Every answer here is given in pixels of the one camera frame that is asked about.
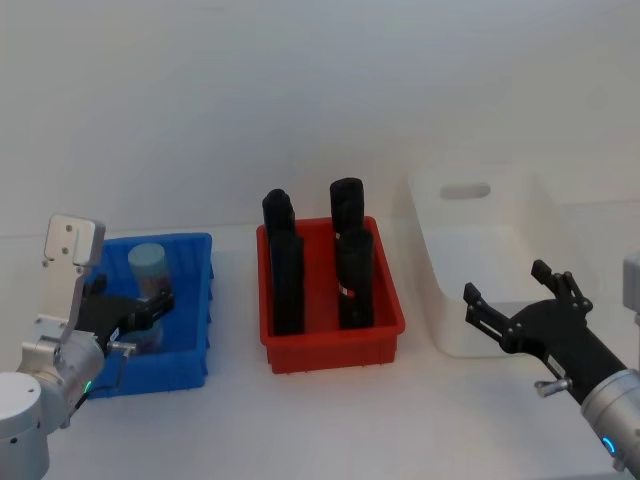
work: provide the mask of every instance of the blue led light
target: blue led light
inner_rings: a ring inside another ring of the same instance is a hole
[[[607,448],[607,450],[609,450],[611,455],[616,454],[616,446],[607,437],[602,437],[602,444]]]

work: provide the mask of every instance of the cable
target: cable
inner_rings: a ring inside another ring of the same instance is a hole
[[[120,367],[118,368],[118,375],[116,376],[116,382],[113,385],[103,385],[101,387],[95,387],[95,388],[88,389],[87,391],[85,391],[82,394],[80,399],[76,402],[74,410],[78,411],[80,409],[80,407],[84,404],[84,402],[86,402],[89,399],[89,396],[92,393],[105,391],[105,390],[107,390],[107,391],[118,390],[120,388],[120,383],[122,381],[122,375],[124,374],[124,369],[127,366],[128,362],[129,362],[129,354],[128,354],[128,352],[125,352],[122,355],[122,357],[120,358]]]

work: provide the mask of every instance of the robotic arm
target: robotic arm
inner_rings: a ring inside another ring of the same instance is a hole
[[[49,469],[47,436],[66,428],[91,393],[112,351],[126,359],[135,345],[120,333],[151,328],[173,307],[162,292],[148,302],[100,295],[106,278],[85,287],[99,263],[105,226],[53,215],[42,261],[42,313],[22,344],[17,372],[0,373],[0,479],[39,480]]]
[[[507,353],[539,358],[556,378],[536,382],[541,397],[567,391],[613,457],[618,471],[640,478],[640,374],[630,370],[587,327],[593,305],[570,272],[552,273],[536,260],[533,277],[555,296],[525,307],[512,318],[491,308],[478,289],[464,290],[466,321]]]

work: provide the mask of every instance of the bin handle hole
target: bin handle hole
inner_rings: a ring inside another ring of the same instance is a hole
[[[477,200],[491,193],[491,186],[486,182],[456,183],[445,185],[440,189],[443,200]]]

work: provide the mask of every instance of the red plastic bin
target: red plastic bin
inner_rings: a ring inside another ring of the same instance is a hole
[[[374,242],[375,326],[340,329],[331,218],[298,220],[296,230],[304,238],[305,333],[286,336],[273,334],[269,245],[264,225],[258,227],[260,340],[267,347],[267,359],[273,373],[393,362],[397,337],[405,327],[404,315],[376,221],[365,217],[364,225],[373,234]]]

